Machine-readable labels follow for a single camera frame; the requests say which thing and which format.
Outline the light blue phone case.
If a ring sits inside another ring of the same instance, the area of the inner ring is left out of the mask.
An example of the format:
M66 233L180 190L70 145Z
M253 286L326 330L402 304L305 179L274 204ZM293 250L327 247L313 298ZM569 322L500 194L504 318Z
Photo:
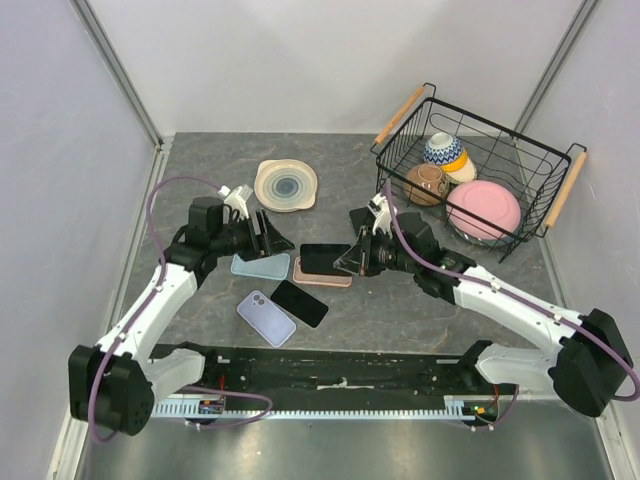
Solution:
M230 271L237 276L281 281L288 276L290 262L290 255L287 253L252 261L244 261L235 255L231 262Z

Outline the pink phone case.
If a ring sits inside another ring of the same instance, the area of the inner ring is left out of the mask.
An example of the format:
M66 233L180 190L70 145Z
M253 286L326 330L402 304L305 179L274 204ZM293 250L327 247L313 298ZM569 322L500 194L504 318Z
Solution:
M350 276L304 273L301 269L301 259L299 257L296 257L294 260L292 278L295 283L301 285L348 288L352 284L352 278Z

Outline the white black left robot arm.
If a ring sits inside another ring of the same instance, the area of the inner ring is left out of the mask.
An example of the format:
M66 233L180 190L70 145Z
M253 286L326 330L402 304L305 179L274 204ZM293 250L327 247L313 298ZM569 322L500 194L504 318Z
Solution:
M259 209L254 214L215 197L198 197L188 220L163 250L143 293L116 325L93 346L77 346L68 359L71 416L90 427L134 436L165 398L192 387L208 393L219 369L189 348L151 354L178 310L203 285L221 258L249 262L293 250Z

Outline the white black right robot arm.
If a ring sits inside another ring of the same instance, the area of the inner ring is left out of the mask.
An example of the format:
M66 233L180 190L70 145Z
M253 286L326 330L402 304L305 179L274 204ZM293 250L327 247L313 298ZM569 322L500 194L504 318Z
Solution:
M360 277L385 270L407 273L427 295L484 315L531 343L531 348L476 341L463 355L458 381L467 392L491 384L552 391L573 410L600 416L620 400L626 379L637 383L633 361L615 320L592 309L562 308L500 280L472 259L440 246L416 212L397 216L401 228L377 221L368 208L350 211L356 243L334 265Z

